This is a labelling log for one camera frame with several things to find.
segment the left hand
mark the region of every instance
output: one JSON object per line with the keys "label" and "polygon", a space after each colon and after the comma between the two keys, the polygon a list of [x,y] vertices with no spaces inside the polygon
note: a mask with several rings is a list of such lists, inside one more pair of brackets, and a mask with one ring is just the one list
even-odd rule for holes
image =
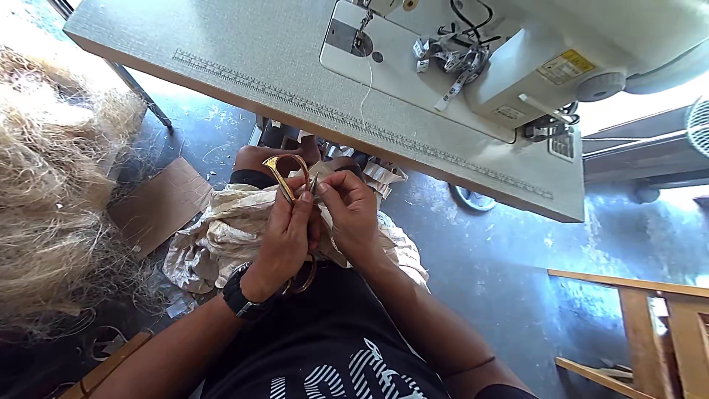
{"label": "left hand", "polygon": [[[293,192],[305,184],[302,176],[286,181]],[[309,229],[311,215],[314,220]],[[319,216],[320,212],[313,212],[313,195],[308,190],[296,199],[293,206],[281,190],[277,191],[259,256],[241,278],[241,292],[249,301],[265,301],[298,273],[308,249],[315,248],[320,238]]]}

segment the wristwatch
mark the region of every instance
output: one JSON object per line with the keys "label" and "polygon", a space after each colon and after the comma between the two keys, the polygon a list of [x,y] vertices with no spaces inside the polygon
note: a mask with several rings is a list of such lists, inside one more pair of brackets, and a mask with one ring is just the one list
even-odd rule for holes
{"label": "wristwatch", "polygon": [[224,285],[224,300],[229,308],[236,313],[240,319],[253,321],[261,317],[270,307],[270,300],[258,303],[251,302],[241,292],[241,277],[253,262],[244,262],[237,266],[229,281]]}

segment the gold scissors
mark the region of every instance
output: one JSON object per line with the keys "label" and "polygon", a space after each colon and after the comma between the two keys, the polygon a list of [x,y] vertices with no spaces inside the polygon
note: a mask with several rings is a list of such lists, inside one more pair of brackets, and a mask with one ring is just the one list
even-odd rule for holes
{"label": "gold scissors", "polygon": [[[289,204],[293,204],[294,201],[296,200],[296,196],[293,194],[293,190],[291,190],[290,187],[288,187],[288,183],[286,183],[286,179],[281,176],[280,173],[278,173],[278,161],[281,160],[282,158],[293,158],[298,162],[298,164],[301,167],[301,170],[303,171],[303,176],[306,177],[306,184],[308,184],[308,181],[310,181],[310,176],[308,175],[308,166],[306,165],[305,160],[300,156],[300,155],[294,155],[294,154],[281,154],[281,155],[274,155],[271,158],[268,158],[264,161],[264,165],[267,166],[271,172],[273,172],[273,176],[276,178],[278,181],[278,188],[281,190],[283,195],[286,197],[286,200],[288,200]],[[310,187],[308,188],[308,191],[311,192],[311,194],[315,194],[315,188],[318,186],[318,174],[315,174],[315,178],[313,178],[313,182],[311,183]]]}
{"label": "gold scissors", "polygon": [[[273,172],[273,176],[276,178],[276,181],[278,181],[278,188],[281,190],[283,193],[283,196],[285,196],[286,200],[288,201],[289,204],[293,205],[296,201],[296,196],[293,194],[293,190],[288,186],[288,183],[286,180],[281,176],[280,173],[278,173],[278,161],[281,160],[282,158],[293,158],[298,162],[298,164],[301,167],[301,170],[303,171],[303,176],[306,178],[306,184],[308,184],[308,181],[310,180],[310,176],[308,175],[308,166],[306,165],[305,160],[299,156],[299,155],[294,155],[294,154],[281,154],[281,155],[274,155],[271,158],[266,159],[263,164],[267,166],[271,172]],[[311,183],[310,187],[308,188],[308,191],[311,192],[311,194],[315,195],[315,190],[316,187],[318,186],[318,175],[319,173],[316,173],[315,176],[313,177],[313,182]],[[295,290],[293,290],[293,293],[302,293],[305,291],[310,284],[313,282],[313,279],[315,278],[315,271],[317,270],[317,259],[316,255],[314,253],[310,253],[310,255],[313,257],[313,265],[311,266],[311,271],[310,274],[308,275],[308,279],[305,281],[305,283],[300,287]],[[295,277],[291,277],[288,280],[286,289],[284,290],[284,293],[288,291],[288,289],[293,285],[295,282]]]}

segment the hand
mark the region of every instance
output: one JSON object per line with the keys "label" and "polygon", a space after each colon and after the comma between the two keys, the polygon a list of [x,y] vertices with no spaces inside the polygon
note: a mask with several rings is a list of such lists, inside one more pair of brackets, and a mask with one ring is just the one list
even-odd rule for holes
{"label": "hand", "polygon": [[333,238],[352,265],[360,267],[382,252],[376,239],[376,198],[354,173],[341,170],[318,185],[333,217]]}
{"label": "hand", "polygon": [[[293,192],[305,184],[302,176],[286,181]],[[312,214],[318,218],[310,228],[311,244],[308,245],[308,220]],[[309,246],[314,248],[320,238],[319,216],[319,212],[313,212],[313,195],[307,190],[293,206],[278,190],[259,256],[241,277],[241,292],[249,301],[265,301],[298,273]]]}

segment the white print on shirt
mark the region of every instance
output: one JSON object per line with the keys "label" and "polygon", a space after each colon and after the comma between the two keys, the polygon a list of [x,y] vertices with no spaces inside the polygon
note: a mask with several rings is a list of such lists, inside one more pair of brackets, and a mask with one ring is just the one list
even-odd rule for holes
{"label": "white print on shirt", "polygon": [[286,377],[276,377],[271,380],[271,399],[286,397]]}
{"label": "white print on shirt", "polygon": [[[426,399],[416,384],[416,381],[406,375],[400,376],[395,370],[387,367],[379,348],[374,342],[364,338],[364,343],[367,345],[368,349],[360,349],[356,354],[350,356],[350,378],[352,379],[352,385],[354,386],[357,399],[372,399],[372,393],[369,391],[367,378],[364,373],[365,367],[373,370],[385,399]],[[394,385],[392,381],[393,378],[399,378],[403,382],[403,386],[408,387],[404,395],[402,395]],[[328,384],[329,392],[327,395],[323,395],[318,387],[318,384],[323,381]],[[315,367],[306,377],[303,384],[308,399],[333,399],[337,397],[345,399],[347,397],[340,374],[334,367],[327,364]],[[286,378],[276,377],[272,379],[270,399],[285,399],[285,397]]]}
{"label": "white print on shirt", "polygon": [[[318,384],[322,381],[328,384],[329,395],[323,395],[320,392]],[[304,385],[308,399],[326,399],[345,396],[345,386],[342,384],[340,374],[334,367],[327,364],[315,367],[315,370],[306,377]]]}
{"label": "white print on shirt", "polygon": [[[357,399],[372,399],[372,394],[369,391],[367,379],[364,374],[364,367],[369,366],[374,371],[378,378],[379,387],[384,394],[385,399],[425,399],[426,397],[420,392],[416,382],[407,376],[400,376],[395,370],[390,369],[384,363],[381,357],[379,348],[374,342],[364,338],[364,343],[369,347],[369,350],[360,349],[356,354],[352,355],[350,361],[350,377],[352,384],[355,386],[354,391]],[[391,380],[393,376],[400,378],[409,387],[410,393],[406,396],[398,391]]]}

